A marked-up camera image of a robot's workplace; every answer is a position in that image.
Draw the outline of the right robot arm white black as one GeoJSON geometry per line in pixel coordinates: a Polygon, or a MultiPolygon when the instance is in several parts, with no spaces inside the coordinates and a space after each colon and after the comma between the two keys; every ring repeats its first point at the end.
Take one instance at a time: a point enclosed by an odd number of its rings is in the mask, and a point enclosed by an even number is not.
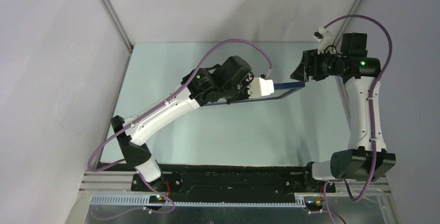
{"type": "Polygon", "coordinates": [[[367,57],[364,33],[344,34],[339,52],[330,31],[320,29],[314,35],[319,47],[303,52],[290,78],[302,82],[342,78],[349,102],[350,139],[346,150],[333,153],[325,162],[310,163],[311,172],[302,177],[302,186],[315,192],[323,180],[376,181],[396,164],[396,155],[387,151],[380,126],[380,61],[367,57]]]}

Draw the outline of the wooden picture frame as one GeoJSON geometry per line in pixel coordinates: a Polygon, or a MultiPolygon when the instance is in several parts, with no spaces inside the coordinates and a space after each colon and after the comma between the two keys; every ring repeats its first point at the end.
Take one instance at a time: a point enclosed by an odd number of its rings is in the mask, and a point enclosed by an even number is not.
{"type": "Polygon", "coordinates": [[[259,102],[259,101],[269,101],[269,100],[279,100],[285,98],[294,92],[305,87],[303,82],[284,82],[284,83],[274,83],[274,93],[268,96],[263,96],[259,98],[250,99],[248,95],[248,87],[246,88],[247,99],[227,103],[225,99],[222,98],[224,92],[220,90],[218,86],[210,87],[203,90],[201,93],[196,95],[195,100],[200,106],[205,105],[230,105],[236,103],[249,103],[249,102],[259,102]]]}

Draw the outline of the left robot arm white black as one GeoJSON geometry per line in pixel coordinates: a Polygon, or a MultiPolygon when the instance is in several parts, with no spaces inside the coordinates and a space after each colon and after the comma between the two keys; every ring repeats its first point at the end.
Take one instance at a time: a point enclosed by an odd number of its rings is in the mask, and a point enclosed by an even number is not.
{"type": "Polygon", "coordinates": [[[253,76],[251,66],[245,60],[231,56],[221,65],[193,70],[155,106],[128,118],[114,116],[111,126],[126,164],[142,175],[144,185],[151,191],[160,190],[164,177],[147,147],[147,140],[176,118],[207,103],[247,99],[253,76]]]}

